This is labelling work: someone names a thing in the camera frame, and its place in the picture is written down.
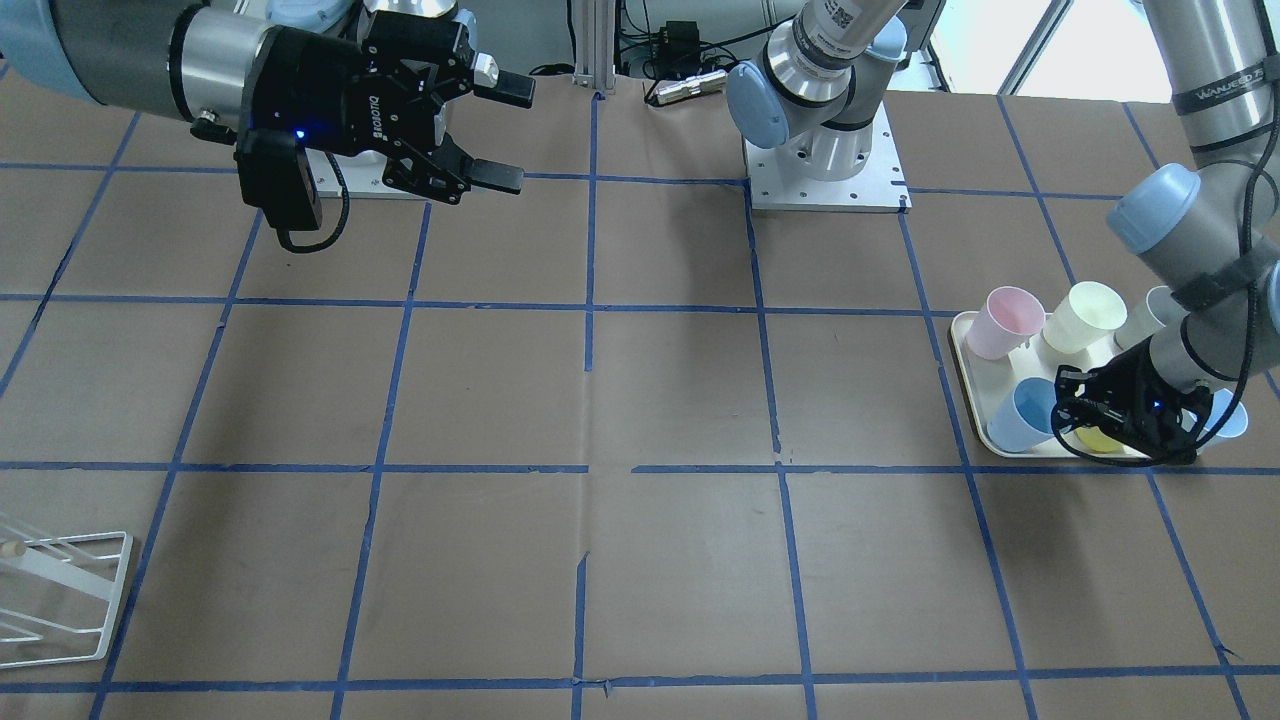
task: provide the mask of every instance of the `white tray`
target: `white tray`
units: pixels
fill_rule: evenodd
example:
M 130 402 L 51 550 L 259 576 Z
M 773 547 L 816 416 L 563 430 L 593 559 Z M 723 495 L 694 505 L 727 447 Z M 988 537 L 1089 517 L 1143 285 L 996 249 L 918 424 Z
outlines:
M 978 439 L 980 439 L 988 450 L 1001 457 L 1030 460 L 1042 460 L 1046 457 L 1074 457 L 1057 443 L 1057 439 L 1053 438 L 1050 438 L 1024 452 L 1009 452 L 1001 450 L 996 446 L 996 443 L 991 442 L 991 436 L 987 434 L 987 421 L 991 420 L 991 415 L 1000 407 L 1001 401 L 1004 401 L 1005 397 L 1012 392 L 1014 387 L 1018 386 L 1019 382 L 1027 378 L 1044 378 L 1047 380 L 1052 380 L 1057 375 L 1059 365 L 1074 365 L 1082 370 L 1089 370 L 1106 365 L 1107 361 L 1120 352 L 1115 341 L 1110 334 L 1107 334 L 1107 337 L 1094 342 L 1080 352 L 1066 355 L 1053 350 L 1051 346 L 1044 343 L 1039 334 L 1036 334 L 1029 342 L 1015 347 L 1014 351 L 1006 357 L 1000 360 L 986 360 L 974 355 L 973 351 L 969 350 L 969 345 L 964 341 L 965 334 L 968 334 L 969 328 L 973 325 L 977 316 L 978 313 L 970 310 L 968 313 L 960 313 L 951 320 L 951 351 L 955 352 L 956 366 L 960 369 L 960 382 L 964 386 L 965 398 L 969 401 L 969 415 L 973 418 L 973 427 L 974 432 L 978 434 Z M 1085 448 L 1075 438 L 1075 433 L 1068 433 L 1066 441 L 1071 443 L 1073 447 L 1084 450 L 1091 455 L 1098 455 L 1092 450 Z M 1146 457 L 1146 455 L 1130 450 L 1129 447 L 1123 447 L 1117 452 L 1102 454 L 1101 456 Z

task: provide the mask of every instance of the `qr code label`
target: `qr code label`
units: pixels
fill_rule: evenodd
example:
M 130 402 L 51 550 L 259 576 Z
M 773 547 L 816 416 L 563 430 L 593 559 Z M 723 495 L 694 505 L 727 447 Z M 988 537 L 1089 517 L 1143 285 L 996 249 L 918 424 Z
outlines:
M 826 6 L 831 22 L 836 23 L 836 27 L 840 29 L 849 29 L 849 23 L 854 22 L 854 15 L 844 9 L 837 0 L 827 0 Z

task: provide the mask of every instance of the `plastic cup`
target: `plastic cup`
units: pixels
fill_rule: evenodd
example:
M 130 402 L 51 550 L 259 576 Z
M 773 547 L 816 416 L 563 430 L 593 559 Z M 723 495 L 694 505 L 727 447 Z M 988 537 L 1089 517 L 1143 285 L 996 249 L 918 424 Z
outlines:
M 1044 306 L 1020 287 L 997 287 L 987 296 L 965 342 L 978 357 L 1000 360 L 1044 327 Z
M 1226 411 L 1226 406 L 1230 402 L 1231 402 L 1230 389 L 1222 388 L 1213 393 L 1213 410 L 1211 410 L 1208 414 L 1208 421 L 1204 423 L 1204 432 L 1201 433 L 1201 437 L 1204 437 L 1204 434 L 1207 434 L 1208 430 L 1213 429 L 1213 425 L 1216 425 L 1217 421 L 1222 418 L 1222 413 Z M 1207 450 L 1220 442 L 1226 442 L 1229 439 L 1238 438 L 1243 436 L 1244 432 L 1248 429 L 1249 429 L 1249 413 L 1244 409 L 1244 402 L 1240 402 L 1239 405 L 1235 406 L 1235 413 L 1231 413 L 1231 419 L 1228 420 L 1226 424 L 1222 425 L 1222 429 L 1216 436 L 1213 436 L 1213 439 L 1206 442 L 1201 450 Z
M 1116 291 L 1085 281 L 1075 283 L 1044 322 L 1041 337 L 1053 350 L 1073 355 L 1124 324 L 1129 310 Z
M 1129 350 L 1185 315 L 1187 309 L 1174 301 L 1172 288 L 1156 286 L 1129 311 L 1129 319 L 1116 331 L 1116 345 L 1120 350 Z
M 1101 455 L 1120 452 L 1124 447 L 1120 445 L 1120 441 L 1103 433 L 1098 428 L 1075 428 L 1075 438 L 1079 439 L 1084 447 Z
M 1044 378 L 1027 378 L 987 421 L 987 436 L 1005 452 L 1023 452 L 1053 437 L 1050 416 L 1057 395 Z

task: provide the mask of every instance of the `white wire rack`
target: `white wire rack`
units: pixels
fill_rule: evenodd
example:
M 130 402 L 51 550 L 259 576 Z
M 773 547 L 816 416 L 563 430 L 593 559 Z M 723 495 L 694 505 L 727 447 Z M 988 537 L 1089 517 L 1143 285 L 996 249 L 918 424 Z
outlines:
M 51 537 L 0 510 L 0 669 L 106 656 L 132 547 L 124 532 Z

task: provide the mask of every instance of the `yellow cup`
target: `yellow cup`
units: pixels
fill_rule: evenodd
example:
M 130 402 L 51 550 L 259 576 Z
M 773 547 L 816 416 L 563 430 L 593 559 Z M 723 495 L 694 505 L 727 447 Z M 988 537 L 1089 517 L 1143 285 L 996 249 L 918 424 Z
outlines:
M 1097 428 L 1075 428 L 1075 437 L 1084 443 L 1084 447 L 1098 454 L 1120 452 L 1124 447 L 1120 441 L 1112 439 Z

